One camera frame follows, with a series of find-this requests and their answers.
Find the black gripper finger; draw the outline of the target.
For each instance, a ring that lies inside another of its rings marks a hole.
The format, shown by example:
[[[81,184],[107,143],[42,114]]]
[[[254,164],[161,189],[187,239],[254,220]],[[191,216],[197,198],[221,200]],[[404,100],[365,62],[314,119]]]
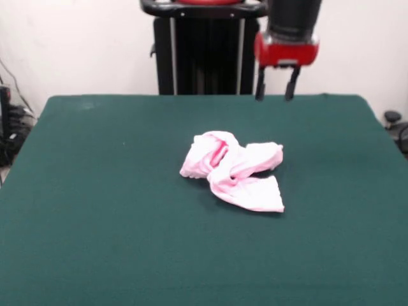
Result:
[[[297,83],[297,79],[299,77],[300,71],[301,71],[301,67],[299,66],[296,66],[293,68],[292,74],[290,76],[290,79],[286,86],[286,91],[284,94],[284,98],[286,101],[291,101],[294,98],[296,83]]]
[[[265,69],[265,66],[258,67],[258,79],[255,91],[256,101],[263,101],[265,97]]]

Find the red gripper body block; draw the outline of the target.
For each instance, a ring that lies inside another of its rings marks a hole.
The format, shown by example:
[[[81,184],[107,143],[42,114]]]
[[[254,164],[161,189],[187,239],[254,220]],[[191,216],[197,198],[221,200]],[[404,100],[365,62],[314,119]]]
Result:
[[[310,66],[319,52],[319,39],[301,43],[281,42],[266,32],[258,32],[254,40],[254,55],[260,67]]]

